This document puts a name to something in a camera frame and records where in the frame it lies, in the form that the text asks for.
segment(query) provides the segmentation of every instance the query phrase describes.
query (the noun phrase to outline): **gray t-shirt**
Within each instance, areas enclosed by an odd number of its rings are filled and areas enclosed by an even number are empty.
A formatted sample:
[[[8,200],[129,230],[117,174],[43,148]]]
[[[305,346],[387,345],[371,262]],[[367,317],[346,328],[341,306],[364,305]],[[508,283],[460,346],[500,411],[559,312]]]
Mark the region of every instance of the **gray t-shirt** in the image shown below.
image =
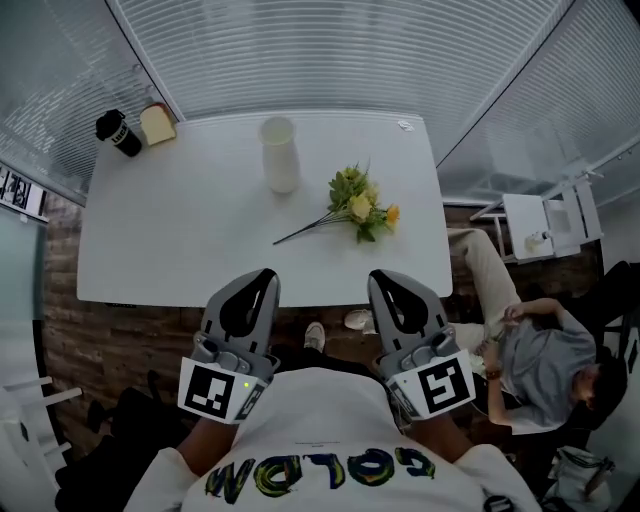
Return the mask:
[[[568,311],[562,330],[536,329],[526,318],[501,342],[502,385],[523,407],[509,411],[514,434],[547,432],[563,425],[575,407],[573,376],[596,361],[593,336]]]

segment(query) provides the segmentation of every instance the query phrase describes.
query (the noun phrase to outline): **yellow flower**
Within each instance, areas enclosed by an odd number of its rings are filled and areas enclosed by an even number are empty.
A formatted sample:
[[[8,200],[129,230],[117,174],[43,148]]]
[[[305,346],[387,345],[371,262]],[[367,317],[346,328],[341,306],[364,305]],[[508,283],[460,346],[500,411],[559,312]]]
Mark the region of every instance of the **yellow flower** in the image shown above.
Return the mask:
[[[353,196],[350,199],[351,213],[356,216],[357,220],[364,222],[371,211],[371,203],[363,192],[359,196]]]
[[[378,194],[380,193],[380,187],[378,187],[377,183],[370,183],[367,186],[367,189],[364,191],[364,194],[367,196],[367,199],[371,203],[371,206],[375,206],[378,202]]]
[[[400,207],[397,204],[392,204],[387,208],[387,226],[391,229],[395,229],[398,219],[400,218]]]
[[[347,167],[342,171],[342,175],[348,180],[354,180],[360,177],[360,171],[357,167]]]

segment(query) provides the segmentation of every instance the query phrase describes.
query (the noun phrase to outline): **flower stem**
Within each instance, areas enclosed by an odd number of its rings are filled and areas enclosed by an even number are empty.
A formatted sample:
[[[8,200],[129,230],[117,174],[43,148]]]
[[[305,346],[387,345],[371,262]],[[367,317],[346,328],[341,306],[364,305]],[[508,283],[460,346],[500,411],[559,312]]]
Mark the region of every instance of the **flower stem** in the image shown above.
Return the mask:
[[[304,231],[315,228],[317,226],[324,226],[325,224],[334,224],[334,223],[345,222],[349,220],[348,217],[338,216],[337,215],[338,213],[340,212],[329,212],[325,216],[319,218],[317,221],[312,222],[311,224],[308,224],[302,229],[299,229],[298,231],[291,233],[290,235],[287,235],[284,238],[281,238],[280,240],[276,240],[275,242],[273,242],[273,245],[278,245],[286,240],[289,240],[289,238],[292,238],[296,235],[299,235],[300,233],[303,233]]]

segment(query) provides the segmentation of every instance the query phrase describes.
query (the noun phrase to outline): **black cup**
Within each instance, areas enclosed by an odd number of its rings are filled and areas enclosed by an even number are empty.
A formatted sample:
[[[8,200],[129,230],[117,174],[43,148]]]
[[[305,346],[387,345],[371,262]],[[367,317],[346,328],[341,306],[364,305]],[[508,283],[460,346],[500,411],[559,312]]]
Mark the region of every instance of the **black cup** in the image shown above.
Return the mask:
[[[100,140],[111,139],[113,145],[127,156],[136,156],[142,149],[142,142],[136,137],[119,110],[109,110],[96,121],[96,137]]]

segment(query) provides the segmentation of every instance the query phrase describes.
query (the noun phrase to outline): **beige pants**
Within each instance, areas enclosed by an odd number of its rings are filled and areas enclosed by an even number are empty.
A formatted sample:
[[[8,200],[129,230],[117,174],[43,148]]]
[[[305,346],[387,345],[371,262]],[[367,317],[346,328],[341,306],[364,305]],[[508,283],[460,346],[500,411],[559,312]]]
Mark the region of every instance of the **beige pants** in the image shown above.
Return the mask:
[[[520,303],[516,287],[489,236],[481,229],[447,229],[451,254],[464,256],[473,274],[484,325],[455,324],[456,342],[470,352],[488,337],[502,333],[507,306]]]

